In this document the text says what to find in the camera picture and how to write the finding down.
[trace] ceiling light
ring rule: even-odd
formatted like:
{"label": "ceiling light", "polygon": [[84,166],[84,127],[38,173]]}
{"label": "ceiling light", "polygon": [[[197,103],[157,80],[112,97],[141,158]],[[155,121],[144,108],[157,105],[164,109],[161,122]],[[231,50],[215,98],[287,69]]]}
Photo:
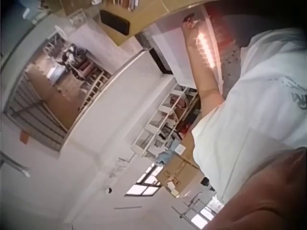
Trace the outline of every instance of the ceiling light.
{"label": "ceiling light", "polygon": [[208,45],[207,39],[203,33],[199,33],[197,36],[198,44],[200,45],[200,51],[203,56],[206,57],[211,68],[215,67],[213,55],[211,53],[210,47]]}

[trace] shelf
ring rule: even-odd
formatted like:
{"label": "shelf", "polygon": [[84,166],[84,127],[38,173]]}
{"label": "shelf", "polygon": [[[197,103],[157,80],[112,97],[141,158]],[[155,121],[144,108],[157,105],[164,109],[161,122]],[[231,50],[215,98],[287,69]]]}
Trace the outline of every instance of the shelf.
{"label": "shelf", "polygon": [[[174,95],[177,97],[176,101],[171,103],[171,100],[174,100]],[[186,98],[188,96],[192,96],[191,101],[188,103]],[[186,112],[189,110],[189,106],[197,96],[197,93],[191,92],[187,87],[181,87],[180,85],[176,85],[167,97],[162,101],[160,106],[154,112],[152,117],[149,119],[147,124],[145,125],[142,132],[137,137],[136,141],[132,145],[131,149],[141,157],[157,156],[160,152],[166,149],[165,144],[167,140],[171,137],[172,133],[175,131],[177,124],[184,117]],[[180,100],[184,99],[186,101],[186,109],[184,113],[177,117],[175,113],[175,108],[178,106]],[[165,124],[169,124],[171,126],[171,131],[167,135],[166,139],[163,140],[159,134],[162,129],[165,127]],[[160,147],[155,146],[156,143],[161,143]]]}

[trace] wall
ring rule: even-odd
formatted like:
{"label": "wall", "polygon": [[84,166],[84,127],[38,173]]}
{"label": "wall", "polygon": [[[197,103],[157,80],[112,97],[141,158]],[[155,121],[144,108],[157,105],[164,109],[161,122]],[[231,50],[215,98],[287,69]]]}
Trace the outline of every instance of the wall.
{"label": "wall", "polygon": [[[156,205],[150,210],[151,215],[156,216],[157,218],[162,218],[172,230],[195,230],[195,228],[187,221],[185,221],[183,218],[179,218],[179,214],[172,209],[172,206],[181,213],[185,212],[187,210],[187,206],[184,204],[184,202],[189,204],[190,200],[199,191],[203,191],[202,200],[209,201],[213,196],[213,193],[207,189],[204,189],[202,185],[196,186],[187,197],[178,199],[170,195],[166,189],[160,189],[156,195],[156,199],[159,202],[156,202]],[[190,215],[188,216],[189,218],[192,218],[195,214],[194,212],[191,212],[188,213],[188,215]]]}
{"label": "wall", "polygon": [[82,102],[77,99],[68,100],[50,84],[47,77],[35,65],[31,65],[26,74],[35,91],[45,101],[52,114],[69,130],[79,115],[78,109]]}
{"label": "wall", "polygon": [[4,230],[60,230],[59,220],[24,212],[7,205],[1,206],[1,229]]}
{"label": "wall", "polygon": [[132,37],[121,46],[117,46],[93,19],[88,19],[86,24],[68,37],[68,40],[86,48],[97,59],[101,67],[110,74],[114,74],[142,50],[135,37]]}
{"label": "wall", "polygon": [[23,19],[25,7],[20,3],[14,3],[6,14],[1,15],[1,53],[9,55],[19,42],[19,39],[34,27],[29,20]]}
{"label": "wall", "polygon": [[[147,52],[142,54],[115,77],[114,82],[85,112],[60,155],[32,138],[27,145],[20,142],[20,129],[2,116],[1,150],[15,161],[29,167],[31,174],[30,178],[25,178],[8,165],[3,165],[2,202],[9,207],[48,219],[76,219],[86,208],[84,204],[90,203],[92,195],[100,191],[103,184],[116,184],[125,173],[118,172],[115,177],[109,177],[111,172],[116,173],[113,170],[118,157],[128,160],[132,156],[131,144],[174,86],[175,80],[172,76],[161,75],[151,56]],[[145,160],[136,163],[141,167],[139,171],[135,171],[136,165],[125,164],[127,169],[133,166],[127,176],[134,177],[129,180],[124,178],[119,182],[118,186],[122,184],[126,187],[115,189],[123,190],[112,199],[114,202],[121,204],[119,197],[123,198],[122,193],[144,172],[147,167],[143,162]],[[101,207],[107,208],[104,201],[100,204]],[[94,209],[88,214],[95,216]],[[140,215],[142,213],[132,212],[130,215],[122,215],[121,218],[136,218]]]}
{"label": "wall", "polygon": [[30,58],[45,42],[46,38],[54,33],[54,25],[63,24],[64,22],[65,20],[63,18],[59,18],[53,14],[48,16],[28,34],[12,54],[10,60],[1,70],[1,111],[3,111],[16,80],[29,63]]}

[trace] shelving unit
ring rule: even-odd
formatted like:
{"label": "shelving unit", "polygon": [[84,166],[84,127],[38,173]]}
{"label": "shelving unit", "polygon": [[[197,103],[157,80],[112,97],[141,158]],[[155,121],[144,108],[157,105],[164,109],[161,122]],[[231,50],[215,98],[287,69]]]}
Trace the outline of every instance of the shelving unit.
{"label": "shelving unit", "polygon": [[81,112],[85,107],[88,107],[94,100],[94,98],[98,95],[99,92],[102,91],[102,89],[108,84],[109,80],[111,79],[111,75],[109,77],[105,76],[106,71],[101,70],[101,73],[97,76],[96,70],[100,70],[99,68],[96,68],[92,75],[88,76],[90,80],[93,81],[93,84],[90,84],[88,80],[84,81],[85,84],[88,84],[90,86],[90,89],[87,91],[85,100],[82,104],[82,106],[79,109],[79,112]]}
{"label": "shelving unit", "polygon": [[[141,157],[154,159],[158,153],[167,148],[166,143],[171,138],[178,123],[189,111],[196,97],[197,92],[194,89],[177,84],[149,119],[131,149]],[[182,102],[184,102],[184,108],[180,108]],[[178,108],[182,110],[180,116],[176,113]],[[165,138],[162,138],[160,134],[163,134],[162,129],[165,125],[168,125],[171,130]]]}

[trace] railing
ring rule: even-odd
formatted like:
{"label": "railing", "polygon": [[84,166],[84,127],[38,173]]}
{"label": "railing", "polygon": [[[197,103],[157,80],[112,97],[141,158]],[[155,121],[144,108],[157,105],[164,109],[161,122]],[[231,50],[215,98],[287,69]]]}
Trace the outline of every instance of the railing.
{"label": "railing", "polygon": [[31,137],[53,150],[60,150],[67,131],[49,112],[25,74],[22,74],[4,112]]}
{"label": "railing", "polygon": [[12,168],[16,169],[17,171],[21,172],[24,176],[30,177],[30,173],[29,173],[27,167],[24,167],[23,165],[17,163],[12,158],[10,158],[7,155],[5,155],[2,151],[0,151],[0,159],[1,159],[1,161],[0,161],[0,169],[3,166],[3,164],[6,163],[7,165],[9,165]]}

